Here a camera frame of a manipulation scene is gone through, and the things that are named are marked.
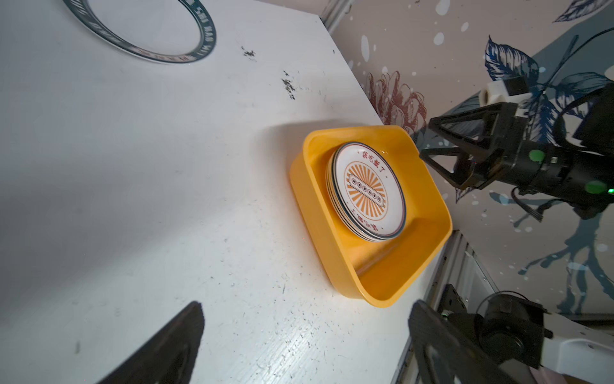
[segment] yellow bin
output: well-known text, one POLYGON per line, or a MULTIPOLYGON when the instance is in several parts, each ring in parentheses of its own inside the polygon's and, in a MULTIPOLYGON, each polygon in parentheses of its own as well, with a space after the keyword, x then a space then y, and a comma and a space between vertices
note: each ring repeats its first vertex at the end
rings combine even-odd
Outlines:
POLYGON ((450 213, 418 150, 396 125, 314 131, 292 163, 290 181, 311 239, 335 289, 346 297, 389 307, 422 273, 452 232, 450 213), (388 162, 407 206, 405 229, 371 243, 343 224, 328 197, 325 167, 340 145, 365 143, 388 162))

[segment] black cable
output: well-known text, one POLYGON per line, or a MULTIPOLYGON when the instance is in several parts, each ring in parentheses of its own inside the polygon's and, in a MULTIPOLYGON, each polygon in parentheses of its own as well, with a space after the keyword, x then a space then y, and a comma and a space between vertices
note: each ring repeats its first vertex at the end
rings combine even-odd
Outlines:
POLYGON ((512 200, 514 200, 514 202, 516 204, 518 204, 518 206, 522 209, 524 209, 524 211, 528 214, 530 214, 531 216, 533 216, 533 218, 535 220, 537 220, 538 222, 542 222, 543 220, 543 215, 541 213, 539 213, 538 211, 534 210, 533 208, 529 207, 528 205, 526 205, 524 202, 522 202, 515 193, 515 190, 518 189, 518 191, 520 191, 519 187, 514 187, 511 190, 511 198, 512 200))
POLYGON ((556 144, 560 145, 563 148, 574 149, 576 151, 587 151, 586 148, 573 145, 572 143, 567 141, 567 130, 565 129, 563 116, 569 111, 571 111, 573 108, 577 108, 582 104, 589 102, 591 99, 601 96, 604 91, 604 88, 605 87, 602 87, 592 91, 591 93, 587 93, 586 95, 582 96, 577 100, 574 100, 573 102, 569 103, 565 108, 563 108, 552 126, 552 138, 554 139, 554 142, 556 144))
POLYGON ((529 299, 528 299, 528 298, 527 298, 525 295, 523 295, 523 294, 521 294, 521 293, 518 293, 518 292, 516 292, 516 291, 499 291, 499 292, 495 292, 495 293, 493 293, 493 294, 490 294, 490 295, 486 296, 486 297, 484 298, 484 300, 482 300, 482 301, 480 302, 480 304, 478 305, 478 308, 475 310, 475 313, 476 313, 477 315, 480 313, 480 307, 482 306, 482 304, 484 304, 484 302, 485 302, 485 301, 487 301, 487 300, 488 300, 488 299, 490 299, 491 297, 495 297, 495 296, 497 296, 497 295, 499 295, 499 294, 502 294, 502 293, 505 293, 505 292, 507 292, 507 293, 515 293, 515 294, 519 295, 520 297, 522 297, 524 300, 530 301, 530 300, 529 300, 529 299))
MULTIPOLYGON (((542 97, 542 95, 544 94, 544 92, 546 92, 546 89, 550 86, 550 84, 552 84, 552 80, 554 79, 554 77, 556 77, 556 75, 559 74, 559 71, 563 68, 563 66, 567 63, 567 61, 569 61, 569 59, 571 59, 572 56, 574 56, 576 53, 578 53, 579 50, 581 50, 582 48, 584 48, 584 46, 588 43, 590 43, 593 39, 608 33, 608 32, 612 32, 614 31, 614 27, 612 28, 608 28, 605 29, 593 36, 591 36, 587 41, 585 41, 584 43, 582 43, 581 46, 579 46, 575 51, 571 52, 570 54, 567 55, 567 52, 569 52, 571 50, 571 48, 573 47, 573 45, 575 44, 575 42, 578 40, 578 35, 574 36, 572 39, 572 43, 570 45, 570 47, 567 49, 565 55, 563 56, 563 60, 559 63, 559 65, 556 67, 556 69, 554 70, 554 72, 552 73, 552 75, 550 75, 550 78, 546 81, 544 88, 540 91, 539 95, 537 95, 537 97, 531 102, 531 104, 529 105, 528 110, 530 111, 530 109, 533 107, 533 103, 537 102, 540 103, 540 99, 542 97)), ((537 109, 535 111, 536 114, 539 113, 539 105, 537 106, 537 109)), ((530 126, 529 124, 527 124, 527 126, 525 127, 525 132, 524 132, 525 136, 529 137, 530 135, 530 126)))
POLYGON ((543 217, 543 212, 544 212, 545 210, 547 210, 548 208, 551 208, 551 207, 552 207, 552 204, 554 204, 554 202, 566 202, 566 201, 565 201, 565 200, 563 200, 563 199, 561 199, 561 198, 553 198, 553 199, 551 199, 551 200, 548 200, 548 201, 547 201, 547 202, 545 202, 544 204, 542 204, 542 205, 538 206, 538 207, 537 207, 537 212, 538 212, 539 214, 541 214, 541 215, 542 215, 542 217, 543 217))

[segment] green light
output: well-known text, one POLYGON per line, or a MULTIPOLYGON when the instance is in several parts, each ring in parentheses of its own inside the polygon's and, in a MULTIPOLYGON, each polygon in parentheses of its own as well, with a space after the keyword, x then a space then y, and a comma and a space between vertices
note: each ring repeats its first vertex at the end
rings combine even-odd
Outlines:
POLYGON ((541 163, 544 157, 546 157, 546 154, 539 149, 534 149, 533 151, 529 152, 529 159, 532 162, 541 163))
POLYGON ((600 180, 592 180, 587 182, 584 185, 584 190, 587 191, 590 194, 600 194, 605 192, 607 189, 607 186, 605 185, 605 183, 603 181, 600 180))

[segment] stack of plates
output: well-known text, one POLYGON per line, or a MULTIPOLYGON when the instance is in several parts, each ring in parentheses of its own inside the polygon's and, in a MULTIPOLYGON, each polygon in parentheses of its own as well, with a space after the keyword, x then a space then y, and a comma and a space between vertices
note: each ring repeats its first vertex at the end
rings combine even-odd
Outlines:
POLYGON ((345 225, 366 241, 397 237, 405 226, 403 191, 388 163, 362 143, 342 145, 328 161, 326 188, 345 225))

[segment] white table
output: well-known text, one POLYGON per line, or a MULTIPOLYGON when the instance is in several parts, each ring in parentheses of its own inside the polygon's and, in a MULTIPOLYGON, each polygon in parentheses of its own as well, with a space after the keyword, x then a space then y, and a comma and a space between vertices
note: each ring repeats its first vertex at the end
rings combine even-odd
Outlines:
POLYGON ((192 300, 193 383, 392 378, 432 266, 391 308, 341 296, 288 179, 307 132, 378 116, 317 16, 203 3, 217 46, 190 65, 0 5, 3 382, 97 382, 192 300))

